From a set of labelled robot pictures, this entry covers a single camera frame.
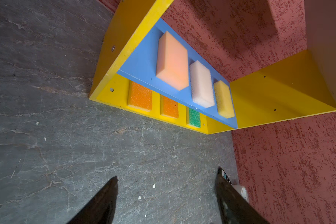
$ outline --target blue shelf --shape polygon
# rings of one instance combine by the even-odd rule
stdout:
[[[238,128],[236,116],[226,119],[218,114],[216,101],[215,105],[210,108],[203,108],[193,102],[190,79],[189,87],[178,91],[155,76],[157,68],[158,40],[166,31],[170,32],[170,34],[172,34],[174,38],[188,50],[189,65],[196,60],[200,61],[210,70],[213,83],[222,80],[229,86],[229,83],[162,19],[158,20],[158,22],[118,70],[117,74],[158,92],[159,94],[162,94],[174,101],[177,101],[180,104],[197,110],[200,113],[232,128]]]

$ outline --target white cylinder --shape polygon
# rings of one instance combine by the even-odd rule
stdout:
[[[248,191],[242,185],[233,185],[233,188],[249,203]]]

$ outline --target red textured wall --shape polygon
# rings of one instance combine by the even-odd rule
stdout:
[[[336,223],[336,112],[232,137],[240,184],[269,222]]]
[[[229,82],[307,49],[303,0],[175,0],[162,19]]]

